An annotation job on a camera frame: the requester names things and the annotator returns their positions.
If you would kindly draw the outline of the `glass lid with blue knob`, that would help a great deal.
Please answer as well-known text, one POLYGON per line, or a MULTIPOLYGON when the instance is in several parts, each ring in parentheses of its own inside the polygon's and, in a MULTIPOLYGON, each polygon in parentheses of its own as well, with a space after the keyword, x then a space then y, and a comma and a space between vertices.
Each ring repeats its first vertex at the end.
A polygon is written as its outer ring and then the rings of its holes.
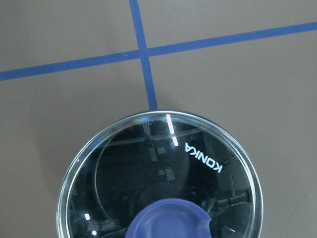
POLYGON ((151 111, 94 136, 67 170, 60 238, 258 238, 263 196, 254 166, 219 125, 151 111))

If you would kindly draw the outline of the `brown table mat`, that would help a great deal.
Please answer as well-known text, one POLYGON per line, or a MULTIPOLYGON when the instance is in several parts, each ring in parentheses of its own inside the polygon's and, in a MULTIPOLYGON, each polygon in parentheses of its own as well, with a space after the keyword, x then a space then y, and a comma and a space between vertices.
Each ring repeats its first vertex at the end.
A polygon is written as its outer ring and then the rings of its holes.
MULTIPOLYGON (((149 48, 315 22, 314 0, 141 0, 149 48)), ((1 71, 133 51, 127 0, 3 0, 1 71)), ((208 118, 249 154, 264 238, 317 235, 317 33, 150 58, 160 109, 208 118)), ((139 59, 0 81, 0 235, 54 238, 60 184, 109 124, 149 108, 139 59)))

